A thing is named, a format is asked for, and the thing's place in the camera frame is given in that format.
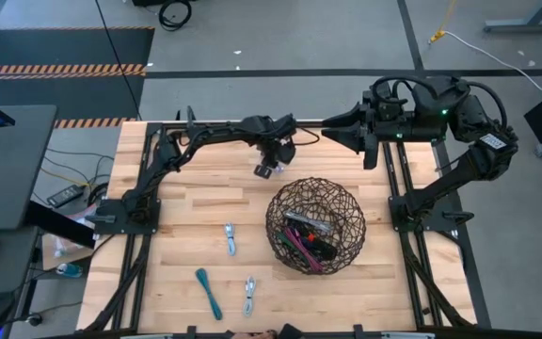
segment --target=teal cable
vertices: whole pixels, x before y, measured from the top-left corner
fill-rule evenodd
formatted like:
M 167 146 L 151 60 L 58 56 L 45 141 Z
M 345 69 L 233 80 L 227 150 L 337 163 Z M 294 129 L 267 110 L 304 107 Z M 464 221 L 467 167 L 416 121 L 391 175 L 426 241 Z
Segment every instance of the teal cable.
M 210 300 L 211 302 L 211 308 L 213 309 L 213 314 L 215 315 L 215 319 L 221 320 L 223 318 L 223 314 L 221 313 L 220 307 L 218 307 L 218 304 L 216 303 L 215 297 L 213 297 L 213 292 L 211 292 L 211 285 L 208 283 L 206 270 L 204 270 L 204 268 L 199 268 L 196 271 L 196 278 L 198 278 L 199 283 L 202 284 L 202 287 L 204 287 L 204 290 L 206 291 L 208 300 Z

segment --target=woven wire ball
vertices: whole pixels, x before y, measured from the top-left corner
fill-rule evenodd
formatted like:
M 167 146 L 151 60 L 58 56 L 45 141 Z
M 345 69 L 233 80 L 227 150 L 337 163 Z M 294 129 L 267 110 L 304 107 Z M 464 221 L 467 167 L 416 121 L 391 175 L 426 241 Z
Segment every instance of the woven wire ball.
M 331 225 L 331 231 L 323 232 L 306 222 L 288 219 L 284 216 L 287 211 L 326 222 Z M 286 227 L 293 227 L 294 223 L 306 227 L 314 238 L 336 249 L 332 260 L 315 258 L 321 264 L 321 270 L 312 269 L 299 250 L 279 238 Z M 355 197 L 344 187 L 326 179 L 301 179 L 284 186 L 269 203 L 266 213 L 267 238 L 276 257 L 284 265 L 305 274 L 333 274 L 350 265 L 363 247 L 365 230 L 365 217 Z

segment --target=concrete floor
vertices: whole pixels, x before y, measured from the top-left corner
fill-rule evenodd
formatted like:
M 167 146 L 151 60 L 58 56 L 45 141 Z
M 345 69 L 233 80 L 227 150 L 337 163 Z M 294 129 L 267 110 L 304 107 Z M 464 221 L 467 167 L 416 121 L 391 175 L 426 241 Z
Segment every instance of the concrete floor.
M 108 25 L 158 26 L 154 14 L 130 2 L 100 2 Z M 542 69 L 542 34 L 482 31 L 484 20 L 522 17 L 537 2 L 460 0 L 447 28 L 506 62 Z M 502 68 L 448 37 L 426 44 L 442 20 L 447 0 L 406 0 L 406 4 L 426 69 Z M 193 7 L 192 21 L 182 30 L 156 29 L 150 72 L 225 71 L 237 66 L 241 70 L 413 68 L 396 1 L 201 0 Z M 92 0 L 8 0 L 0 15 L 0 28 L 101 25 Z M 178 109 L 192 105 L 199 119 L 277 117 L 288 112 L 300 119 L 324 118 L 352 107 L 374 80 L 362 76 L 149 79 L 141 114 L 145 120 L 168 120 Z M 489 316 L 494 328 L 542 331 L 542 194 L 537 194 L 542 192 L 542 158 L 533 155 L 536 140 L 523 119 L 542 100 L 542 92 L 519 76 L 473 80 L 499 93 L 520 138 L 519 152 L 502 178 L 459 190 L 464 208 L 476 214 L 468 225 Z M 542 77 L 536 81 L 542 85 Z M 495 106 L 480 95 L 486 109 L 495 114 Z M 113 154 L 118 133 L 116 128 L 56 130 L 50 147 Z M 447 140 L 451 158 L 465 147 Z M 97 160 L 59 154 L 52 154 L 52 159 L 85 173 L 95 170 Z M 109 164 L 104 167 L 109 171 Z M 66 185 L 41 175 L 35 190 L 47 197 Z M 40 282 L 33 309 L 79 300 L 83 288 L 84 280 Z M 57 310 L 37 328 L 15 325 L 12 337 L 70 333 L 77 315 L 78 307 Z

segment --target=wooden table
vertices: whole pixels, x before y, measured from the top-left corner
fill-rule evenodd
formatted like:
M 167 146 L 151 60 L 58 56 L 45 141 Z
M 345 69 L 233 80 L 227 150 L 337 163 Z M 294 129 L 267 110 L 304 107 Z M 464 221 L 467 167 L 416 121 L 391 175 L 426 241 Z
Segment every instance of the wooden table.
M 136 184 L 145 130 L 145 122 L 122 126 L 108 189 L 111 199 Z M 295 142 L 310 139 L 305 133 L 295 136 Z M 406 150 L 414 185 L 434 181 L 430 145 L 407 144 Z M 292 165 L 269 180 L 252 173 L 258 161 L 259 153 L 242 142 L 207 146 L 181 173 L 170 173 L 160 185 L 163 210 L 151 243 L 139 332 L 185 333 L 189 325 L 196 325 L 198 332 L 280 330 L 287 322 L 302 331 L 352 331 L 353 324 L 362 324 L 365 331 L 414 330 L 403 255 L 391 228 L 382 152 L 376 169 L 363 170 L 362 155 L 322 137 L 298 148 Z M 397 175 L 402 185 L 400 171 Z M 284 185 L 308 177 L 344 186 L 365 214 L 362 251 L 351 266 L 330 276 L 305 276 L 284 266 L 265 234 L 264 214 L 272 197 Z M 227 254 L 223 225 L 228 221 L 235 225 L 234 257 Z M 77 328 L 88 325 L 117 288 L 125 239 L 117 235 L 93 259 Z M 475 321 L 457 246 L 433 233 L 426 233 L 426 242 L 438 287 L 464 317 Z M 215 320 L 196 280 L 199 267 L 208 272 L 223 311 L 221 321 Z M 254 313 L 245 318 L 249 275 L 257 287 Z M 420 282 L 419 286 L 426 307 L 425 289 Z M 128 296 L 124 325 L 133 302 L 131 291 Z M 429 315 L 426 323 L 432 323 Z

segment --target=black metal frame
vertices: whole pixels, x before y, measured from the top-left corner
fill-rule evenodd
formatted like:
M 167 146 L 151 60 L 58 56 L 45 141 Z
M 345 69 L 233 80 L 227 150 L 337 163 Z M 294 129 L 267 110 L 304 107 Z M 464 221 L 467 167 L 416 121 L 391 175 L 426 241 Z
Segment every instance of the black metal frame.
M 208 125 L 215 125 L 215 124 L 223 124 L 225 121 L 201 121 Z M 163 124 L 165 128 L 168 129 L 181 129 L 186 127 L 185 121 L 175 121 L 175 122 L 167 122 Z M 310 128 L 319 128 L 321 127 L 321 121 L 318 120 L 311 120 L 311 121 L 299 121 L 298 127 L 310 127 Z M 398 184 L 396 179 L 396 172 L 395 172 L 395 166 L 392 160 L 392 154 L 391 154 L 391 146 L 388 143 L 383 143 L 383 151 L 385 155 L 385 161 L 386 161 L 386 168 L 389 175 L 389 181 L 391 184 L 391 197 L 389 199 L 393 199 L 394 197 L 398 197 L 399 190 L 398 190 Z M 145 165 L 148 163 L 148 157 L 150 153 L 151 143 L 150 139 L 146 138 L 144 141 L 144 156 L 142 157 L 142 163 L 140 167 L 140 174 L 143 169 L 145 169 Z M 446 154 L 446 149 L 444 148 L 444 144 L 440 143 L 438 145 L 435 145 L 435 150 L 437 151 L 438 155 L 438 163 L 440 164 L 440 167 L 443 168 L 443 172 L 446 170 L 449 170 L 449 167 L 446 166 L 449 164 L 448 155 Z M 397 152 L 399 154 L 399 160 L 400 165 L 402 168 L 402 172 L 404 175 L 404 182 L 406 185 L 406 190 L 409 191 L 413 189 L 413 183 L 411 180 L 411 173 L 408 167 L 407 162 L 407 153 L 405 150 L 405 147 L 403 143 L 397 143 Z M 455 193 L 450 194 L 446 197 L 448 201 L 453 206 L 453 209 L 455 210 L 461 210 L 460 203 L 458 202 L 458 196 Z M 473 254 L 471 252 L 471 244 L 470 239 L 467 234 L 467 229 L 465 224 L 459 224 L 458 225 L 458 235 L 459 237 L 453 237 L 452 240 L 456 240 L 457 244 L 459 245 L 463 258 L 465 260 L 464 263 L 464 271 L 466 273 L 468 284 L 470 287 L 470 295 L 472 299 L 472 304 L 474 305 L 474 312 L 476 313 L 476 318 L 478 320 L 478 325 L 473 327 L 468 327 L 470 323 L 465 321 L 465 319 L 461 318 L 456 310 L 449 304 L 448 300 L 440 293 L 439 289 L 436 287 L 432 280 L 432 270 L 430 266 L 430 261 L 428 258 L 427 253 L 427 247 L 425 245 L 425 239 L 423 236 L 424 227 L 415 230 L 415 237 L 416 237 L 416 243 L 418 246 L 419 254 L 420 254 L 420 260 L 416 257 L 415 253 L 413 252 L 413 249 L 411 247 L 411 244 L 409 242 L 408 238 L 408 232 L 402 230 L 401 232 L 397 231 L 400 241 L 401 241 L 401 247 L 403 250 L 403 256 L 404 256 L 404 262 L 406 267 L 406 278 L 407 278 L 407 285 L 409 289 L 409 294 L 411 297 L 411 304 L 412 304 L 412 311 L 413 316 L 416 323 L 416 331 L 412 332 L 380 332 L 380 331 L 363 331 L 363 328 L 361 325 L 354 325 L 353 331 L 342 331 L 342 332 L 311 332 L 311 333 L 304 333 L 305 337 L 307 338 L 320 338 L 320 339 L 327 339 L 327 338 L 355 338 L 355 339 L 362 339 L 362 338 L 381 338 L 381 337 L 387 337 L 389 335 L 392 338 L 399 338 L 400 334 L 403 334 L 403 337 L 409 338 L 410 336 L 405 335 L 411 335 L 413 332 L 416 333 L 428 333 L 428 334 L 436 334 L 437 338 L 490 338 L 495 337 L 495 335 L 499 335 L 503 338 L 542 338 L 542 333 L 538 332 L 526 332 L 526 331 L 503 331 L 503 330 L 492 330 L 490 327 L 490 322 L 488 321 L 488 314 L 486 310 L 486 304 L 484 301 L 484 296 L 482 293 L 482 289 L 480 288 L 480 281 L 478 277 L 478 272 L 476 270 L 476 265 L 473 260 Z M 150 249 L 150 243 L 151 243 L 151 235 L 143 235 L 142 239 L 142 249 L 145 250 L 145 262 L 140 263 L 141 267 L 138 268 L 138 271 L 136 274 L 133 271 L 133 268 L 135 268 L 135 263 L 133 266 L 131 266 L 131 259 L 133 257 L 133 252 L 135 248 L 135 241 L 136 236 L 134 234 L 127 235 L 127 242 L 125 245 L 125 252 L 123 257 L 123 262 L 121 266 L 121 272 L 120 272 L 120 289 L 117 291 L 121 292 L 122 297 L 120 298 L 120 302 L 116 303 L 116 308 L 112 311 L 113 314 L 113 320 L 112 320 L 112 328 L 111 330 L 104 331 L 105 323 L 100 324 L 97 328 L 92 328 L 92 331 L 79 331 L 72 335 L 65 335 L 65 336 L 58 336 L 56 338 L 116 338 L 121 337 L 122 335 L 127 334 L 137 334 L 137 328 L 139 324 L 139 318 L 141 314 L 141 301 L 143 299 L 143 292 L 144 292 L 144 285 L 145 285 L 145 276 L 146 276 L 146 269 L 147 269 L 147 261 L 148 261 L 148 254 Z M 423 313 L 424 310 L 422 309 L 422 304 L 420 302 L 420 296 L 419 296 L 419 289 L 417 285 L 417 277 L 419 277 L 423 284 L 425 285 L 427 292 L 428 292 L 428 299 L 430 301 L 430 313 L 433 318 L 433 322 L 436 326 L 425 326 L 424 325 L 424 319 L 423 319 Z M 132 307 L 131 312 L 131 323 L 129 328 L 127 329 L 121 329 L 120 323 L 122 319 L 122 313 L 123 313 L 123 306 L 124 306 L 124 298 L 126 291 L 128 290 L 128 287 L 132 284 L 133 280 L 137 278 L 136 284 L 135 284 L 135 295 L 134 295 L 134 304 Z M 442 319 L 441 319 L 441 313 L 440 309 L 442 309 L 442 312 L 447 315 L 450 322 L 454 324 L 455 326 L 464 326 L 464 327 L 442 327 Z M 173 338 L 178 339 L 195 339 L 195 338 L 223 338 L 227 339 L 231 337 L 231 332 L 225 332 L 225 333 L 196 333 L 196 327 L 190 326 L 188 327 L 186 333 L 172 333 Z

